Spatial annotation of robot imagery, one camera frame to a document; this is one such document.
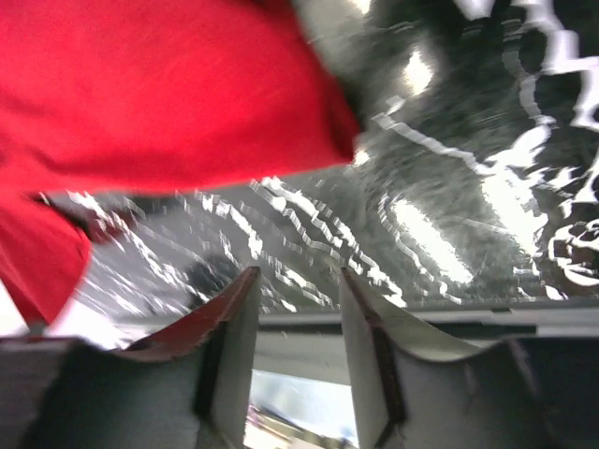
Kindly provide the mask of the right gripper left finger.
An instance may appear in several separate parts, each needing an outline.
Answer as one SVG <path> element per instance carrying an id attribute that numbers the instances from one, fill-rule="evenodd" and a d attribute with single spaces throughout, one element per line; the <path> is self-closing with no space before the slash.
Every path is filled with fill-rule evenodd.
<path id="1" fill-rule="evenodd" d="M 124 350 L 18 344 L 21 448 L 240 448 L 260 271 Z"/>

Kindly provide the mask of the red t shirt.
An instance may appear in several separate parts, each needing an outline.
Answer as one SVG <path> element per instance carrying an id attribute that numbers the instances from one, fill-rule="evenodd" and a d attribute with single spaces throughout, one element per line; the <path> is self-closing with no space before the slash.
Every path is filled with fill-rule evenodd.
<path id="1" fill-rule="evenodd" d="M 1 281 L 49 324 L 95 235 L 45 194 L 164 194 L 349 163 L 358 123 L 287 1 L 5 1 Z"/>

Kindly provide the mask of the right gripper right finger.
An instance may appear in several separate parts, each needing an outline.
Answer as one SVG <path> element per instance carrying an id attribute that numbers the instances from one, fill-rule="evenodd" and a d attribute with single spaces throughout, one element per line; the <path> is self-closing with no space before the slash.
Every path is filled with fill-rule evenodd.
<path id="1" fill-rule="evenodd" d="M 343 339 L 362 448 L 559 448 L 521 344 L 481 348 L 340 279 Z"/>

